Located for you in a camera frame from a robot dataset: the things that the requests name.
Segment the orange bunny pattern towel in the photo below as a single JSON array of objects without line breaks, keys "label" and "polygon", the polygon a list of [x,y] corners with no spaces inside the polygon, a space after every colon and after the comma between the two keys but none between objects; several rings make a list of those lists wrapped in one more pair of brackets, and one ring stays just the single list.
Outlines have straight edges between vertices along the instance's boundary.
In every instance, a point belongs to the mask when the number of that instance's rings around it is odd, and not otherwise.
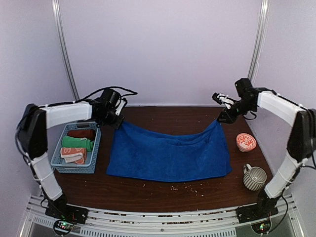
[{"label": "orange bunny pattern towel", "polygon": [[66,163],[85,164],[87,150],[85,148],[65,148],[60,150],[60,156]]}]

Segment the blue towel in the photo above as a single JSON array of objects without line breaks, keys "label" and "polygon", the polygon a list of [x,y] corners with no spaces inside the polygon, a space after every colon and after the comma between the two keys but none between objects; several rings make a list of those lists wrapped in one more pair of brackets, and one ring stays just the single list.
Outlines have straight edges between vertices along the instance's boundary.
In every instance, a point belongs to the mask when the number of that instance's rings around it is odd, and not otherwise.
[{"label": "blue towel", "polygon": [[114,132],[106,174],[159,182],[224,177],[232,171],[227,140],[218,121],[203,132],[169,135],[124,122]]}]

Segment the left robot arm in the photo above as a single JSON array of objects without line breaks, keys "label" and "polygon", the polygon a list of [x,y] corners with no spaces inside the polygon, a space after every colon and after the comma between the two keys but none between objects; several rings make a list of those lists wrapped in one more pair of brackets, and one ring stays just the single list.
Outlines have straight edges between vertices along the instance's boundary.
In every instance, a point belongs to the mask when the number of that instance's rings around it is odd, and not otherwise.
[{"label": "left robot arm", "polygon": [[101,96],[96,99],[86,96],[76,101],[42,106],[28,104],[16,127],[16,147],[48,200],[48,208],[60,219],[67,219],[71,208],[48,160],[47,130],[90,119],[98,126],[109,125],[118,129],[124,120],[121,111],[127,105],[126,97],[118,93],[115,86],[101,88],[99,92]]}]

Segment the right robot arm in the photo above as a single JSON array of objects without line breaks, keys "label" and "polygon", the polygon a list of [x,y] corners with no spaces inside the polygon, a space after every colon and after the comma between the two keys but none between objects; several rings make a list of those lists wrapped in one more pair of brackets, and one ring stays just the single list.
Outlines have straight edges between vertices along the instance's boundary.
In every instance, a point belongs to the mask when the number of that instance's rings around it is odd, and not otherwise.
[{"label": "right robot arm", "polygon": [[263,218],[275,207],[301,169],[316,167],[307,165],[309,160],[315,162],[316,111],[281,96],[273,89],[255,87],[248,78],[237,80],[235,88],[237,99],[223,93],[214,93],[212,96],[215,102],[224,106],[217,118],[220,123],[232,124],[238,117],[262,109],[288,127],[287,138],[283,139],[284,159],[272,179],[259,192],[257,204],[253,207],[253,214]]}]

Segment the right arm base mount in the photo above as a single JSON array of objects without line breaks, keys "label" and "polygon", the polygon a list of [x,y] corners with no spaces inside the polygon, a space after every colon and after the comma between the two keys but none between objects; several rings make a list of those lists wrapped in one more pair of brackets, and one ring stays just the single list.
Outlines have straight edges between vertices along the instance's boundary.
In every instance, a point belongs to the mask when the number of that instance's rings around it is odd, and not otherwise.
[{"label": "right arm base mount", "polygon": [[264,235],[272,230],[271,217],[278,214],[278,209],[273,207],[272,211],[259,213],[256,204],[249,206],[240,205],[236,209],[236,214],[240,224],[250,222],[254,233]]}]

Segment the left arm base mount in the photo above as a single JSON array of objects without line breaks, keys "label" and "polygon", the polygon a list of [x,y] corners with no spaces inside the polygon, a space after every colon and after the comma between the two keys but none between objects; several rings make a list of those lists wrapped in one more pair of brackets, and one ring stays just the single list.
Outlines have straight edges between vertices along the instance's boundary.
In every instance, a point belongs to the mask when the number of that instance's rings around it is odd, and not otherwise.
[{"label": "left arm base mount", "polygon": [[49,205],[45,214],[56,220],[53,223],[53,231],[59,236],[68,235],[77,224],[85,224],[88,216],[88,210],[82,207],[66,205],[64,212]]}]

